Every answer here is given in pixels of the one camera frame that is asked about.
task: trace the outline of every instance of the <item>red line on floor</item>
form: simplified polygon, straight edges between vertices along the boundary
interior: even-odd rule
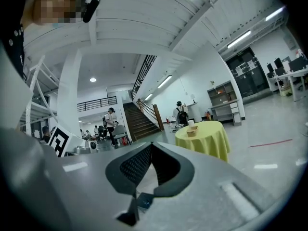
[[[285,141],[279,141],[279,142],[275,142],[275,143],[269,143],[269,144],[251,145],[250,147],[259,147],[259,146],[265,146],[265,145],[279,144],[279,143],[288,142],[288,141],[292,141],[292,140],[293,139],[289,139],[289,140],[285,140]]]

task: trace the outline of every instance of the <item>backpack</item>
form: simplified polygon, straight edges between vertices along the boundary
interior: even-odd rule
[[[106,122],[105,117],[103,118],[103,125],[104,125],[104,127],[107,127],[107,122]]]
[[[182,107],[182,110],[180,111],[178,108],[178,122],[179,124],[184,124],[184,125],[187,125],[187,118],[188,118],[188,115],[187,113],[184,111],[184,107]]]

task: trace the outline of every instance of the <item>glass door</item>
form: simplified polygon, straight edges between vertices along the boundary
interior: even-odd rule
[[[247,97],[269,87],[261,65],[250,48],[228,60],[242,97]]]

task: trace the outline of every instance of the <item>round table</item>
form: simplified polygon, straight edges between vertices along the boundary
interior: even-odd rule
[[[188,137],[186,126],[175,134],[175,143],[177,146],[215,156],[224,161],[228,161],[230,152],[227,133],[218,121],[206,121],[196,123],[198,126],[197,134],[194,137]]]

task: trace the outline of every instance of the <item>staircase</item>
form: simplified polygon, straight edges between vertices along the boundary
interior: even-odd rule
[[[133,141],[160,132],[160,129],[133,103],[123,104],[128,128]]]

